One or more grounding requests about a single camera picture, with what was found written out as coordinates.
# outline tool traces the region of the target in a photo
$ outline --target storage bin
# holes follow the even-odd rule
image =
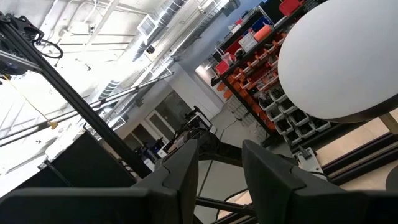
[[[330,122],[311,117],[309,124],[318,132],[322,132],[331,127]]]
[[[286,118],[275,122],[275,127],[280,135],[285,135],[294,130],[289,120]]]
[[[278,109],[276,104],[274,107],[269,108],[266,112],[271,122],[276,122],[285,117],[285,115],[280,111],[280,109]]]
[[[291,112],[289,115],[289,120],[295,125],[295,126],[301,126],[307,122],[310,121],[310,117],[306,113],[304,113],[302,110],[295,110]]]
[[[281,86],[276,87],[272,90],[269,90],[269,94],[270,94],[272,100],[274,100],[275,102],[278,102],[278,103],[287,99],[287,96]]]
[[[284,114],[291,114],[298,108],[291,102],[290,99],[286,98],[284,101],[280,102],[279,109]]]
[[[295,127],[295,131],[301,138],[308,138],[315,134],[315,129],[313,129],[313,127],[308,123],[305,123],[299,127]]]
[[[302,138],[295,131],[287,133],[283,137],[284,137],[285,141],[288,144],[290,144],[291,146],[293,146],[293,145],[299,143],[300,141],[302,141]]]

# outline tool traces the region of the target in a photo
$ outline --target door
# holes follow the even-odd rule
[[[174,137],[175,130],[156,110],[149,114],[146,118],[146,122],[158,135],[163,137],[165,142],[168,142]]]

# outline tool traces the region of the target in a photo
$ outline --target black metal frame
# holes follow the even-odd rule
[[[245,222],[246,220],[253,218],[248,215],[243,215],[240,213],[231,213],[229,215],[224,216],[223,218],[220,218],[219,220],[216,220],[212,224],[230,224],[230,223],[240,223]]]
[[[377,152],[384,147],[387,147],[397,141],[397,136],[386,133],[382,136],[372,140],[357,149],[345,154],[343,157],[335,159],[334,161],[329,162],[327,165],[322,167],[323,172],[326,175],[332,175],[332,173],[366,157],[371,155],[372,153]]]
[[[114,151],[142,178],[151,173],[150,169],[131,151],[129,146],[103,121],[88,103],[65,81],[40,52],[4,18],[0,12],[0,32],[25,58],[37,64],[42,70],[35,70],[66,99],[66,101],[90,124],[90,126],[111,146]]]
[[[251,205],[240,205],[236,203],[224,202],[205,197],[197,197],[196,204],[208,208],[215,208],[218,210],[240,213],[243,215],[256,216],[256,212],[254,211]]]
[[[398,146],[394,146],[388,151],[383,152],[368,161],[360,162],[350,169],[331,177],[331,182],[337,186],[343,185],[357,177],[367,174],[368,172],[371,172],[396,160],[398,160]]]
[[[264,143],[266,145],[270,145],[272,141],[277,141],[278,139],[282,139],[282,136],[280,136],[276,131],[271,131],[267,127],[266,123],[263,122],[263,120],[259,117],[259,115],[254,112],[254,110],[251,108],[251,106],[249,106],[249,104],[246,102],[246,100],[244,100],[244,98],[238,93],[238,91],[236,91],[235,88],[229,83],[229,81],[227,81],[227,77],[230,74],[232,74],[235,71],[235,69],[237,69],[240,65],[242,65],[247,59],[251,58],[258,49],[264,47],[264,45],[266,43],[268,43],[273,38],[273,36],[276,33],[278,33],[281,30],[281,28],[283,28],[285,26],[286,23],[290,22],[293,18],[298,16],[303,11],[303,9],[304,9],[304,7],[300,6],[295,12],[293,12],[290,16],[288,16],[285,19],[285,21],[281,22],[277,27],[275,27],[275,29],[273,29],[272,32],[264,40],[262,40],[258,44],[256,44],[256,46],[254,46],[248,53],[244,54],[243,58],[241,60],[234,63],[220,77],[220,80],[229,88],[229,90],[232,91],[232,93],[237,97],[237,99],[242,103],[242,105],[247,109],[247,111],[251,115],[253,115],[254,119],[256,119],[256,121],[262,126],[262,128],[264,128],[264,130],[266,130],[266,132],[270,135],[270,137],[268,137],[268,140],[266,140],[266,142],[268,142],[268,143]]]

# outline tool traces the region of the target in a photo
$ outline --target black cable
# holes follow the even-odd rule
[[[205,183],[206,183],[206,179],[207,179],[207,177],[209,176],[209,172],[210,172],[210,169],[211,169],[211,165],[213,165],[213,161],[210,161],[209,167],[207,168],[207,172],[206,172],[205,178],[203,179],[203,182],[201,183],[198,196],[200,196],[201,192],[203,191],[203,188],[204,188]]]
[[[40,52],[41,55],[43,55],[44,57],[53,58],[53,59],[61,59],[63,57],[63,50],[60,48],[60,46],[58,46],[57,44],[55,44],[53,42],[50,42],[48,40],[41,40],[41,42],[49,44],[49,45],[55,47],[60,52],[60,55],[58,55],[58,56],[49,56],[49,55],[47,55],[45,53]]]
[[[220,135],[220,141],[221,141],[222,138],[223,138],[224,131],[225,131],[227,128],[231,127],[232,124],[236,123],[237,121],[242,121],[242,120],[241,120],[241,119],[240,119],[240,120],[239,120],[239,119],[236,119],[234,122],[232,122],[230,125],[228,125],[226,128],[224,128],[224,129],[222,130],[221,135]]]
[[[327,181],[331,182],[331,179],[328,175],[321,173],[321,172],[317,172],[317,171],[309,171],[310,174],[316,174],[316,175],[322,175],[324,177],[326,177]]]
[[[245,189],[242,189],[242,190],[240,190],[240,191],[238,191],[238,192],[235,192],[235,193],[231,194],[231,195],[228,196],[226,199],[224,199],[224,202],[227,202],[229,199],[231,199],[231,198],[237,196],[238,194],[241,194],[241,193],[243,193],[243,192],[245,192],[245,191],[247,191],[247,190],[248,190],[248,188],[245,188]],[[220,214],[220,210],[218,209],[217,212],[216,212],[216,220],[218,220],[218,215],[219,215],[219,214]]]

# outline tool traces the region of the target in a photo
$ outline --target wooden surface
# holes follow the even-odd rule
[[[391,115],[398,120],[398,109],[392,111]],[[389,130],[382,121],[379,118],[376,118],[319,149],[317,151],[317,159],[320,165],[324,166],[346,153],[351,152],[357,147],[382,136],[388,131]],[[345,190],[385,190],[387,175],[395,166],[398,166],[398,161],[391,162],[390,164],[347,182],[340,187]],[[249,192],[246,191],[228,201],[244,205],[251,203],[251,197]],[[229,212],[220,211],[218,218],[222,218],[227,214],[229,214]]]

